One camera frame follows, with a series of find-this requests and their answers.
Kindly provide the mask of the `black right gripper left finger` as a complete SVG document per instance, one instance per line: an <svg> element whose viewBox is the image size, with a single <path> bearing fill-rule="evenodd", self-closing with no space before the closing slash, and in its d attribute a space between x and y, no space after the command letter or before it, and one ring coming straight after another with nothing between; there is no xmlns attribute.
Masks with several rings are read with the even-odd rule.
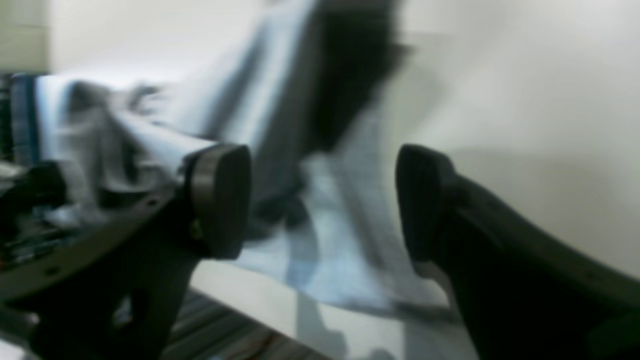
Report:
<svg viewBox="0 0 640 360"><path fill-rule="evenodd" d="M246 145L186 156L177 182L85 231L45 227L39 207L67 203L57 162L1 178L1 309L33 314L9 337L41 360L157 360L195 267L236 259L249 216Z"/></svg>

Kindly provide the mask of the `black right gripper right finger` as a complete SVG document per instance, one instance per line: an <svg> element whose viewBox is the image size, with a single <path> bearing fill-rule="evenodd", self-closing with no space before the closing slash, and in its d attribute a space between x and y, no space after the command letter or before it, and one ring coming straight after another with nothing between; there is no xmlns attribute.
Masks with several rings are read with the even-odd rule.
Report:
<svg viewBox="0 0 640 360"><path fill-rule="evenodd" d="M577 251L459 174L403 145L395 186L414 271L441 276L482 360L637 360L637 279Z"/></svg>

